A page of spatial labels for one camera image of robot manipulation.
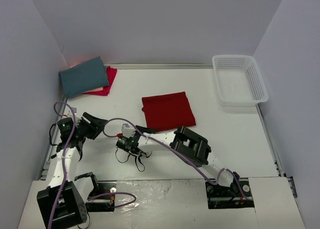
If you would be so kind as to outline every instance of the teal cloth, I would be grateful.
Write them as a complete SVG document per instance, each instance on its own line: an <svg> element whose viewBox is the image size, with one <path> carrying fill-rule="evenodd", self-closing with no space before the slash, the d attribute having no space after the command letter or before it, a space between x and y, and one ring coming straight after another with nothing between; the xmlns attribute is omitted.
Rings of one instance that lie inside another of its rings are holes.
<svg viewBox="0 0 320 229"><path fill-rule="evenodd" d="M107 69L100 56L59 71L63 94L67 99L78 94L109 86Z"/></svg>

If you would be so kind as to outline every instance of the white plastic basket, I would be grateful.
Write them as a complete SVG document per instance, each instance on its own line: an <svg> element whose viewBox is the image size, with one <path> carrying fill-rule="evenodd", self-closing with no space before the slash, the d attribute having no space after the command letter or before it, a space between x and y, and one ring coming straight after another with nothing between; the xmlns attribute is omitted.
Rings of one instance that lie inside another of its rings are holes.
<svg viewBox="0 0 320 229"><path fill-rule="evenodd" d="M269 99L256 60L248 55L215 55L213 73L223 106L250 107Z"/></svg>

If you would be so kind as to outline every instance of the pink cloth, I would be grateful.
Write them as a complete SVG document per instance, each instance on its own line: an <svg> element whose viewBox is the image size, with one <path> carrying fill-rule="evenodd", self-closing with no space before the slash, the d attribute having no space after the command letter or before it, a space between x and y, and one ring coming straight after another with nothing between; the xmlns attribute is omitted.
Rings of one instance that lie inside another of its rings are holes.
<svg viewBox="0 0 320 229"><path fill-rule="evenodd" d="M94 91L94 92L88 92L87 91L87 92L85 92L83 94L97 95L97 96L107 96L109 94L111 86L114 83L114 80L116 78L117 69L108 66L106 68L106 74L107 74L108 79L109 79L109 85L108 86L104 86L103 90L101 90L101 91Z"/></svg>

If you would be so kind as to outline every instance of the white wall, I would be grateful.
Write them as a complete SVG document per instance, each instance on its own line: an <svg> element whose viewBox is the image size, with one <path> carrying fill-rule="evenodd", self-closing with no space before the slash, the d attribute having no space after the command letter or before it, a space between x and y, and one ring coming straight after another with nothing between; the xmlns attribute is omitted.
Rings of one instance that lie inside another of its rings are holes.
<svg viewBox="0 0 320 229"><path fill-rule="evenodd" d="M253 55L281 0L33 0L66 61Z"/></svg>
<svg viewBox="0 0 320 229"><path fill-rule="evenodd" d="M59 48L32 0L0 0L0 228L15 229L57 118Z"/></svg>
<svg viewBox="0 0 320 229"><path fill-rule="evenodd" d="M261 105L307 229L320 225L320 0L283 0L254 53Z"/></svg>

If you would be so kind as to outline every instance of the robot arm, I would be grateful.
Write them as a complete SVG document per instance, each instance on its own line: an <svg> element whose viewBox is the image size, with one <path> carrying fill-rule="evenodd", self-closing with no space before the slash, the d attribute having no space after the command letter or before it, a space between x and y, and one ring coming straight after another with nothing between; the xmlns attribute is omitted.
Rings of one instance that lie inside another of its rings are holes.
<svg viewBox="0 0 320 229"><path fill-rule="evenodd" d="M65 171L67 172L66 182L55 209L52 229L67 229L88 223L86 202L90 193L99 190L98 181L92 172L76 176L76 168L83 155L82 148L85 140L94 140L103 131L107 120L96 118L85 112L81 119L76 119L75 123L76 128L67 145L64 157ZM73 120L67 117L58 121L57 125L61 134L61 143L56 149L55 171L48 187L37 194L37 202L46 228L48 228L58 190L64 183L63 148L71 134ZM148 138L152 136L187 157L198 168L203 167L214 178L218 177L219 171L223 168L216 156L213 156L212 161L208 161L209 154L213 153L208 145L208 140L185 126L180 126L175 131L157 134L155 134L154 129L136 127L146 137L141 136L135 128L131 128L128 124L123 124L122 133L118 135L116 142L118 148L130 155L140 157L146 155L144 151L151 153L155 147L166 150L163 146L159 146L155 141ZM226 171L221 173L218 184L217 187L222 187L222 189L237 190L233 176Z"/></svg>
<svg viewBox="0 0 320 229"><path fill-rule="evenodd" d="M74 122L70 117L58 121L61 143L56 149L57 163L54 174L48 187L37 194L37 202L46 228L48 228L53 203L63 183L64 187L55 209L51 228L67 229L87 222L86 202L89 194L98 189L98 181L92 172L76 177L76 169L83 155L82 148L85 140L94 140L103 131L106 122L86 112L81 119L77 118L76 127L64 157L66 171L64 183L63 148L71 134Z"/></svg>
<svg viewBox="0 0 320 229"><path fill-rule="evenodd" d="M141 136L134 128L125 123L122 125L122 134L118 136L116 146L134 156L139 156L142 153L150 154L154 149L167 150L148 138L153 137L183 154L198 168L203 167L214 178L217 178L220 170L224 168L224 165L212 152L208 140L185 126L180 126L175 131L157 134L153 134L155 133L154 129L141 126L137 126L137 128L146 137ZM208 161L209 154L213 155L211 161ZM229 172L223 171L218 184L222 187L230 187L233 182L233 176Z"/></svg>

